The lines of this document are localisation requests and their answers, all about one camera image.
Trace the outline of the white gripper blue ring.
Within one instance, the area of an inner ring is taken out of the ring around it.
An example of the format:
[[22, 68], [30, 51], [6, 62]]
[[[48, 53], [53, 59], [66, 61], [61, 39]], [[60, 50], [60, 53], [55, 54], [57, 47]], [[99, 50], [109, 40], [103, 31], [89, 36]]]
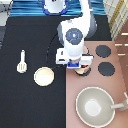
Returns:
[[66, 65], [68, 69], [79, 69], [82, 65], [91, 65], [93, 55], [81, 54], [80, 56], [69, 56], [64, 48], [57, 49], [56, 64]]

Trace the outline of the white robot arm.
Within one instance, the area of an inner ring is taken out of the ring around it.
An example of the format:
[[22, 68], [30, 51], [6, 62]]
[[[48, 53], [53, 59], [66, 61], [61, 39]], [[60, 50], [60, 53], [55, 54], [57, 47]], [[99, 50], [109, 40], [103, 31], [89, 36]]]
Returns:
[[[61, 21], [57, 27], [58, 38], [63, 47], [57, 49], [55, 62], [66, 65], [69, 69], [90, 65], [93, 60], [92, 55], [84, 54], [84, 39], [95, 33], [97, 24], [89, 0], [79, 2], [82, 15]], [[43, 12], [52, 16], [66, 13], [67, 4], [66, 0], [42, 0]]]

